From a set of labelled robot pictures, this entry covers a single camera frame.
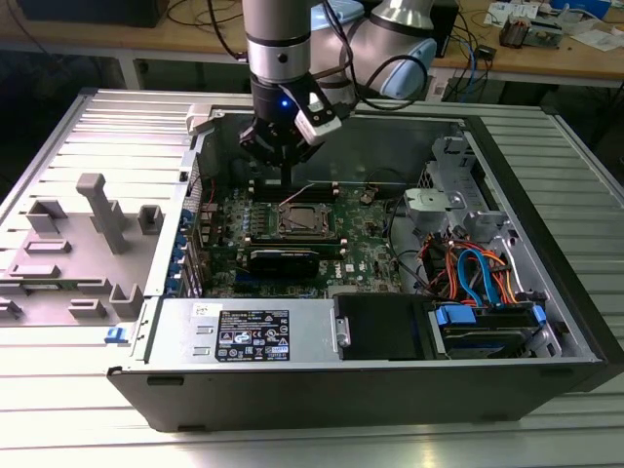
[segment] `workbench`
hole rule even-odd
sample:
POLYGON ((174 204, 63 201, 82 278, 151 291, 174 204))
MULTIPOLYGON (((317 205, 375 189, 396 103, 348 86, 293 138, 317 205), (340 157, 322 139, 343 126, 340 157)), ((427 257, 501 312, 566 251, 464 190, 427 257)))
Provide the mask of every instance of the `workbench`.
MULTIPOLYGON (((79 96, 0 206, 0 270, 29 229, 25 212, 75 193, 102 172, 124 213, 168 210, 188 147, 193 103, 241 95, 100 91, 79 96), (162 173, 154 179, 154 173, 162 173)), ((563 119, 538 107, 420 102, 405 110, 479 116, 612 332, 624 344, 624 192, 563 119)), ((120 324, 132 334, 133 324, 120 324)), ((107 325, 0 328, 2 466, 619 466, 624 377, 557 398, 517 422, 165 434, 150 429, 105 378, 131 349, 104 344, 107 325)))
MULTIPOLYGON (((617 87, 624 79, 624 48, 600 52, 589 46, 565 37, 558 50, 524 47, 507 49, 498 45, 497 27, 483 27, 488 0, 463 0, 462 8, 469 29, 480 43, 497 49, 488 78, 499 81, 525 83, 547 83, 571 86, 617 87)), ((230 5, 218 0, 217 7, 230 5)), ((176 24, 163 18, 153 29, 126 26, 67 24, 60 22, 28 21, 21 10, 14 6, 24 27, 53 54, 107 57, 119 60, 128 89, 141 88, 140 74, 136 60, 157 59, 193 61, 202 63, 234 63, 218 43, 216 36, 196 27, 176 24)), ((241 13, 241 5, 235 4, 217 13, 218 19, 225 19, 241 13)), ((192 21, 189 8, 175 10, 179 20, 192 21)), ((624 13, 611 10, 608 21, 624 22, 624 13)), ((245 31, 242 19, 222 24, 226 39, 233 50, 246 49, 245 31)), ((459 76, 466 66, 466 58, 456 41, 450 41, 444 58, 436 58, 430 70, 433 82, 427 98, 440 100, 449 79, 459 76)), ((39 52, 39 49, 20 31, 9 15, 7 6, 0 2, 0 49, 39 52)))

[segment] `power supply label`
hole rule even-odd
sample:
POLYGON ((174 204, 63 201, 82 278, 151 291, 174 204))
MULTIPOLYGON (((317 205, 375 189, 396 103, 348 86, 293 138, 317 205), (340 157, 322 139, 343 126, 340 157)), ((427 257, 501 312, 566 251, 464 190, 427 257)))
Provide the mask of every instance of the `power supply label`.
POLYGON ((288 310, 222 310, 216 359, 221 363, 288 361, 290 328, 288 310))

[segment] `circuit board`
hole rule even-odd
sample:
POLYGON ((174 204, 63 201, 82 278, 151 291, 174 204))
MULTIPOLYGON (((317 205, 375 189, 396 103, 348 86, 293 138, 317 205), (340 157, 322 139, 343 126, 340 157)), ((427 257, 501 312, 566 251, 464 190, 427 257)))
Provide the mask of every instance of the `circuit board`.
POLYGON ((336 293, 400 292, 398 267, 384 238, 384 203, 362 205, 362 192, 362 187, 343 187, 334 203, 293 203, 286 208, 255 203, 238 189, 217 197, 207 219, 211 226, 203 230, 210 269, 205 296, 326 298, 336 293), (293 249, 321 253, 318 274, 297 280, 250 277, 245 258, 252 235, 268 249, 284 247, 271 244, 273 239, 288 238, 295 242, 289 245, 293 249))

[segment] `blue cable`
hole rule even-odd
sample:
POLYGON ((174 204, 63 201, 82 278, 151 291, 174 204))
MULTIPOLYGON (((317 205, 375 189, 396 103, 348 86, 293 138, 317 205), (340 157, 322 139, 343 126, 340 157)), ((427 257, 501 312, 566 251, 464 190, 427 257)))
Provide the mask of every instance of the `blue cable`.
POLYGON ((473 51, 470 44, 468 44, 463 39, 457 39, 457 41, 460 44, 462 44, 466 49, 468 49, 468 52, 470 52, 470 62, 472 64, 472 69, 470 71, 470 78, 468 79, 468 86, 466 87, 466 91, 464 91, 464 94, 461 95, 461 98, 459 99, 459 102, 463 102, 466 100, 466 97, 472 93, 472 85, 473 85, 473 82, 475 81, 475 74, 477 73, 477 61, 475 59, 475 51, 473 51))
POLYGON ((479 295, 470 288, 470 285, 466 280, 466 270, 464 268, 464 263, 469 254, 474 255, 481 265, 481 271, 483 272, 484 276, 484 285, 486 286, 487 300, 489 300, 489 303, 491 304, 499 304, 500 298, 498 297, 498 292, 496 291, 496 288, 491 282, 488 261, 483 255, 481 255, 479 251, 475 251, 474 249, 467 249, 459 256, 459 259, 457 260, 457 276, 459 277, 459 284, 473 299, 475 299, 475 302, 477 302, 477 305, 479 307, 484 305, 479 295))

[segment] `black box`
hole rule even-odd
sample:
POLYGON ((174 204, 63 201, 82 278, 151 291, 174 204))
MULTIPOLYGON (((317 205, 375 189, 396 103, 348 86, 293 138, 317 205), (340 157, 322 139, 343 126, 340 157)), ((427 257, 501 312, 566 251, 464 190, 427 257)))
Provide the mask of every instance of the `black box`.
POLYGON ((155 27, 169 0, 18 0, 18 4, 29 20, 155 27))
POLYGON ((456 0, 436 0, 431 8, 431 21, 433 22, 433 38, 438 43, 436 57, 441 58, 447 52, 447 45, 455 26, 455 20, 459 13, 456 0))

